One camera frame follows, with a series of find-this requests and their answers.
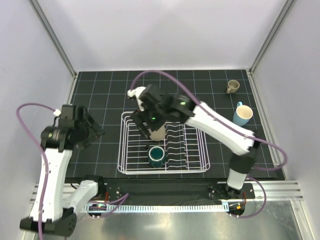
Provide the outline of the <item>beige paper cup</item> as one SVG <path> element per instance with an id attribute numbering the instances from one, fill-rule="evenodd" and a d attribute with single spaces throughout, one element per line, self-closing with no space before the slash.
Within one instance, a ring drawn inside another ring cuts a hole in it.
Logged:
<path id="1" fill-rule="evenodd" d="M 166 137 L 165 125 L 162 125 L 158 130 L 152 131 L 149 129 L 150 139 L 155 142 L 162 141 Z"/>

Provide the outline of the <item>dark green mug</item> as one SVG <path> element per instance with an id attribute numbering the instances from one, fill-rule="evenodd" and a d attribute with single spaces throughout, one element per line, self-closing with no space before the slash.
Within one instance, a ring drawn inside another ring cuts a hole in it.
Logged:
<path id="1" fill-rule="evenodd" d="M 148 163 L 153 168 L 162 168 L 166 163 L 166 152 L 158 145 L 146 146 Z"/>

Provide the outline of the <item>blue mug cream inside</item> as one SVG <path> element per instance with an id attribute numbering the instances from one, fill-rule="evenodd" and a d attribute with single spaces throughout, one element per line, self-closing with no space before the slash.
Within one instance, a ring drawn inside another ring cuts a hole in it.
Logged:
<path id="1" fill-rule="evenodd" d="M 232 122 L 242 127 L 246 125 L 252 117 L 253 110 L 239 101 L 233 114 Z"/>

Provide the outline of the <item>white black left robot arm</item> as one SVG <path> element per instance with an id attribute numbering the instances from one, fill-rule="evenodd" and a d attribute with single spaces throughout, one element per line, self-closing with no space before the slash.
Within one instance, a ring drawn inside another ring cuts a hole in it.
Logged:
<path id="1" fill-rule="evenodd" d="M 53 125 L 47 126 L 38 141 L 20 116 L 24 104 L 16 109 L 21 126 L 40 150 L 41 172 L 33 208 L 28 217 L 20 221 L 22 230 L 70 237 L 77 224 L 77 216 L 91 200 L 101 200 L 106 194 L 102 176 L 85 175 L 80 185 L 63 200 L 64 184 L 73 149 L 88 148 L 104 135 L 102 127 L 82 105 L 64 104 L 61 109 L 51 109 Z"/>

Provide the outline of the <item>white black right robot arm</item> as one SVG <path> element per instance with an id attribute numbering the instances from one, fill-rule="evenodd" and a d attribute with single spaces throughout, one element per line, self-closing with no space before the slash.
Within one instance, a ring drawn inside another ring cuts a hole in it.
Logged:
<path id="1" fill-rule="evenodd" d="M 185 95 L 170 95 L 155 85 L 141 86 L 127 91 L 138 108 L 130 118 L 142 136 L 162 140 L 166 122 L 177 122 L 199 129 L 228 147 L 231 152 L 225 192 L 229 198 L 243 194 L 244 182 L 256 161 L 259 143 L 255 133 L 238 126 L 212 110 L 205 102 Z"/>

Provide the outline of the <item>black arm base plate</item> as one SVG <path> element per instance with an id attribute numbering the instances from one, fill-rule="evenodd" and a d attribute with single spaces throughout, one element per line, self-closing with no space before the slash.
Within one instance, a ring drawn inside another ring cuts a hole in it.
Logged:
<path id="1" fill-rule="evenodd" d="M 112 200 L 129 194 L 131 201 L 190 202 L 198 200 L 253 200 L 253 185 L 241 190 L 227 187 L 224 178 L 105 178 L 105 188 Z"/>

